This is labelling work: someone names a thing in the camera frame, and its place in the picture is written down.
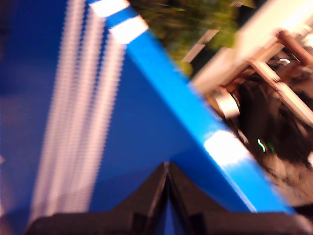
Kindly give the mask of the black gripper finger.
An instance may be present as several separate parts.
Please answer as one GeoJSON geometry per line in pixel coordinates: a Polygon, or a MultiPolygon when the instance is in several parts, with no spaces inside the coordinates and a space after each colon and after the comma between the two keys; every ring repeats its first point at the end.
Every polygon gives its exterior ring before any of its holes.
{"type": "Polygon", "coordinates": [[[111,235],[152,235],[167,201],[168,163],[149,177],[110,211],[111,235]]]}
{"type": "Polygon", "coordinates": [[[187,235],[208,235],[206,212],[224,212],[224,207],[196,186],[174,163],[168,165],[169,197],[187,235]]]}

